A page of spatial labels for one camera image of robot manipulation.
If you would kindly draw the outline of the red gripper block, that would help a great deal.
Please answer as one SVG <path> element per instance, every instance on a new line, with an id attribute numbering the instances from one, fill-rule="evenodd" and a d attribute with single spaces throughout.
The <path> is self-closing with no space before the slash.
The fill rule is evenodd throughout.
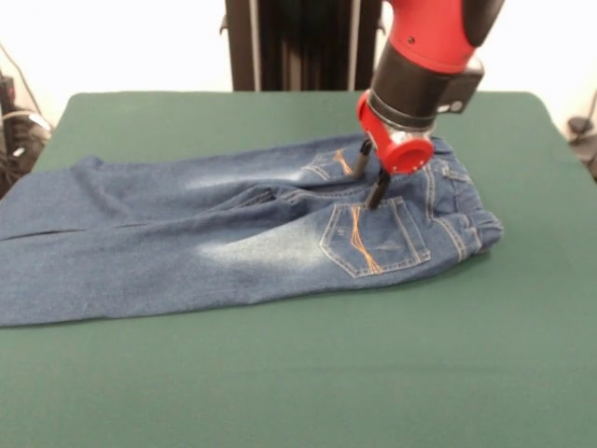
<path id="1" fill-rule="evenodd" d="M 434 154 L 431 130 L 400 129 L 380 119 L 368 104 L 369 90 L 360 96 L 356 115 L 366 139 L 353 167 L 353 177 L 364 175 L 369 154 L 374 152 L 381 170 L 366 200 L 367 209 L 376 209 L 390 183 L 390 175 L 410 175 L 421 169 Z"/>

